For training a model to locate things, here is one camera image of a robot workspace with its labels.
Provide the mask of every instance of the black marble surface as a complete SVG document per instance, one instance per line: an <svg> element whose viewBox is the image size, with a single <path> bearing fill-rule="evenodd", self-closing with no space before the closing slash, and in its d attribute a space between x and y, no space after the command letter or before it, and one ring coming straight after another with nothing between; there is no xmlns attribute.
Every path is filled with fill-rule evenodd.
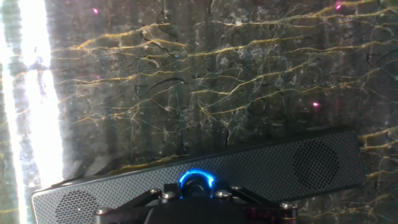
<svg viewBox="0 0 398 224"><path fill-rule="evenodd" d="M314 126L357 130L366 185L303 223L398 223L398 2L2 0L0 223L35 190Z"/></svg>

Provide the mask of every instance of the speaker grille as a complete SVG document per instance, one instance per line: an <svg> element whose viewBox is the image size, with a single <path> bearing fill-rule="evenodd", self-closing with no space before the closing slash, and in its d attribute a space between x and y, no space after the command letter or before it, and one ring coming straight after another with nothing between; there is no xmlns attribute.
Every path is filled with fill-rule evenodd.
<svg viewBox="0 0 398 224"><path fill-rule="evenodd" d="M63 196L55 210L55 218L59 224L75 224L77 220L90 223L94 211L99 207L91 194L76 190Z"/></svg>
<svg viewBox="0 0 398 224"><path fill-rule="evenodd" d="M339 169L337 152L321 141L308 141L300 145L293 155L297 181L312 190L324 189Z"/></svg>
<svg viewBox="0 0 398 224"><path fill-rule="evenodd" d="M89 224L93 223L97 204L117 208L148 189L176 182L193 168L207 170L217 180L246 187L275 202L363 184L355 133L344 129L317 134L222 156L42 190L33 194L32 208L38 224Z"/></svg>

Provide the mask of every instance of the screw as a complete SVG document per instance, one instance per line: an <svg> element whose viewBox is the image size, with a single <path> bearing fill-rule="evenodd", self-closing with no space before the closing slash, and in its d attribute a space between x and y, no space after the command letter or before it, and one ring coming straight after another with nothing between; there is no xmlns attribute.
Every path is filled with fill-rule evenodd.
<svg viewBox="0 0 398 224"><path fill-rule="evenodd" d="M226 190L219 190L219 191L217 191L217 192L214 194L214 197L216 197L216 198L226 198L226 197L230 197L230 196L232 196L232 194L229 193L229 192L226 191Z"/></svg>
<svg viewBox="0 0 398 224"><path fill-rule="evenodd" d="M99 209L97 209L97 211L95 212L97 215L103 215L105 213L108 213L109 211L111 211L111 208L108 207L101 207Z"/></svg>
<svg viewBox="0 0 398 224"><path fill-rule="evenodd" d="M160 189L150 189L149 190L152 194L156 194L160 192Z"/></svg>
<svg viewBox="0 0 398 224"><path fill-rule="evenodd" d="M232 190L241 190L241 187L231 187Z"/></svg>
<svg viewBox="0 0 398 224"><path fill-rule="evenodd" d="M284 209L297 208L296 204L290 202L282 202L279 206L281 206Z"/></svg>
<svg viewBox="0 0 398 224"><path fill-rule="evenodd" d="M164 192L162 194L162 198L164 198L164 199L170 199L170 198L174 198L174 197L175 197L174 192Z"/></svg>

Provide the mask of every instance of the blue light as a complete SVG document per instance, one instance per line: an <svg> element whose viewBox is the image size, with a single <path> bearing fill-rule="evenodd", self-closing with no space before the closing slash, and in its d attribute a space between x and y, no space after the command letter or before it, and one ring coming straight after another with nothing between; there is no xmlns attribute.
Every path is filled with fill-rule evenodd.
<svg viewBox="0 0 398 224"><path fill-rule="evenodd" d="M203 170L198 170L198 169L192 169L187 171L186 173L184 173L184 175L181 176L179 182L181 183L181 185L183 185L183 181L192 174L200 174L204 177L206 177L207 181L209 182L209 187L211 188L213 186L213 182L214 182L214 177L213 175L203 171Z"/></svg>

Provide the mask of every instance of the circular speaker grille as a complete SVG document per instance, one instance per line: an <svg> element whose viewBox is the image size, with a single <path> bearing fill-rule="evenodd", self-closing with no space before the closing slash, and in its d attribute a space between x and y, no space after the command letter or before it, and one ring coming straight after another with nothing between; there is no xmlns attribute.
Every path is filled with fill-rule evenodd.
<svg viewBox="0 0 398 224"><path fill-rule="evenodd" d="M330 184L339 169L336 152L320 141L302 144L293 160L297 180L312 190L320 190Z"/></svg>
<svg viewBox="0 0 398 224"><path fill-rule="evenodd" d="M55 210L55 218L59 224L76 224L76 220L91 223L93 214L98 207L94 196L76 190L63 196Z"/></svg>

